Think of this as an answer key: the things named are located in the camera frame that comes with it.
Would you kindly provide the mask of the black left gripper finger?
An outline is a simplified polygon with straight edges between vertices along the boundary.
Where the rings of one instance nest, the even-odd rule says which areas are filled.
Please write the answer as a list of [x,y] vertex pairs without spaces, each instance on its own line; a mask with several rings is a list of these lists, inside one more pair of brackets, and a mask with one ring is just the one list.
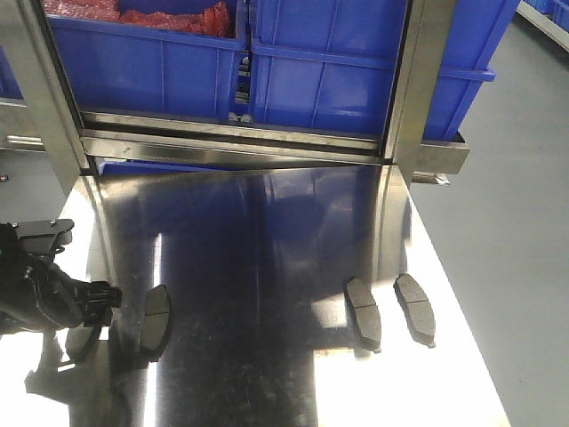
[[83,327],[104,327],[110,326],[113,319],[112,309],[105,309],[89,316],[83,323]]
[[85,308],[120,308],[123,293],[120,288],[107,281],[83,282],[74,284],[74,299]]

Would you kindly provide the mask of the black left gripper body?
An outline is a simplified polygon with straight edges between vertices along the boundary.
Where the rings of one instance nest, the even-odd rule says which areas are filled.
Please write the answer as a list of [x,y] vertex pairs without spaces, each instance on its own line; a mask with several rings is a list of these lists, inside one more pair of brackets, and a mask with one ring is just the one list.
[[54,263],[55,254],[1,250],[1,330],[45,332],[84,323],[74,299],[76,281]]

